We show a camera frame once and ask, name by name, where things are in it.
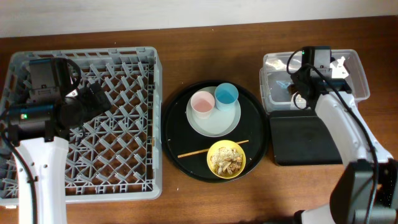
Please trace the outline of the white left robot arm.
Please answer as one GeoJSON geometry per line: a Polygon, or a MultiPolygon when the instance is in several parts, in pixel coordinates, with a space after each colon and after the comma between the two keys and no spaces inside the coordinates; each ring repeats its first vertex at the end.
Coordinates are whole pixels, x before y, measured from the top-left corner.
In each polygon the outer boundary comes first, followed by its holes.
{"type": "Polygon", "coordinates": [[[29,62],[32,86],[2,112],[1,139],[12,152],[19,187],[19,223],[66,223],[65,165],[70,129],[111,108],[98,82],[79,86],[69,58],[29,62]]]}

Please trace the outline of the food scraps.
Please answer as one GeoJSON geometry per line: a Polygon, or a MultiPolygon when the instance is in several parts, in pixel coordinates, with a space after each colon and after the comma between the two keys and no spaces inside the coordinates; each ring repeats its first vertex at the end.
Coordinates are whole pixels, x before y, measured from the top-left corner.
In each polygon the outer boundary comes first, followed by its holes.
{"type": "Polygon", "coordinates": [[[221,147],[210,157],[212,170],[222,177],[231,177],[243,168],[243,155],[236,148],[221,147]]]}

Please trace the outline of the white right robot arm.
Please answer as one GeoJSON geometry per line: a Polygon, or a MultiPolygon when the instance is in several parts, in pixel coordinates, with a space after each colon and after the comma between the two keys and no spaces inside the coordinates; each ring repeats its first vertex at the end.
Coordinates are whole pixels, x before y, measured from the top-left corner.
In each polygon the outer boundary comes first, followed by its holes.
{"type": "Polygon", "coordinates": [[[330,201],[295,213],[297,223],[397,223],[397,160],[378,143],[345,80],[310,64],[290,73],[308,107],[323,121],[345,171],[330,201]]]}

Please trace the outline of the gold brown snack wrapper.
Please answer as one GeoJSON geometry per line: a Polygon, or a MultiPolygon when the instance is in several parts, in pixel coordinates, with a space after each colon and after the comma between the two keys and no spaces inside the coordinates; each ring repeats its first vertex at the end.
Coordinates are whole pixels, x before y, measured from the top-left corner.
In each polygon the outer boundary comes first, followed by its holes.
{"type": "Polygon", "coordinates": [[[287,89],[288,89],[288,91],[289,91],[289,93],[290,93],[291,95],[293,95],[294,93],[297,92],[297,90],[296,90],[296,88],[295,88],[294,85],[289,85],[287,89]]]}

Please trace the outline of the white tissue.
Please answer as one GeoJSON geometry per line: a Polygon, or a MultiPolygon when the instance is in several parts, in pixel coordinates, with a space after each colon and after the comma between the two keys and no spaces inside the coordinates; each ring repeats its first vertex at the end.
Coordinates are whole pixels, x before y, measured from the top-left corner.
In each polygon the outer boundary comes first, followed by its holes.
{"type": "Polygon", "coordinates": [[[296,92],[292,95],[291,99],[291,106],[290,109],[292,110],[306,110],[308,108],[307,102],[301,95],[296,92]]]}

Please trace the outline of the yellow bowl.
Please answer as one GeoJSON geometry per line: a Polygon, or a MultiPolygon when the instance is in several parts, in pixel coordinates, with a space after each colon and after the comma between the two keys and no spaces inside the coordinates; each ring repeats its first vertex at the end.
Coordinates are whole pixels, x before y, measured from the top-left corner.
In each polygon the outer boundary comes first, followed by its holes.
{"type": "Polygon", "coordinates": [[[246,155],[245,155],[245,152],[244,152],[244,150],[242,149],[242,147],[241,147],[240,144],[236,144],[235,142],[230,141],[230,140],[222,140],[222,141],[218,141],[218,142],[214,143],[214,144],[210,147],[210,150],[207,152],[206,161],[207,161],[207,164],[208,164],[209,169],[211,170],[211,172],[212,172],[214,175],[216,175],[217,177],[222,178],[222,179],[233,179],[233,178],[237,177],[239,174],[241,174],[241,173],[243,172],[243,170],[244,170],[244,168],[245,168],[245,165],[246,165],[246,155]],[[232,175],[231,177],[222,177],[222,176],[220,176],[220,175],[215,174],[215,172],[212,170],[212,165],[211,165],[211,162],[210,162],[210,157],[213,155],[213,153],[214,153],[217,149],[219,149],[219,148],[221,148],[221,147],[236,148],[237,151],[238,151],[240,154],[243,155],[243,168],[242,168],[238,173],[236,173],[235,175],[232,175]]]}

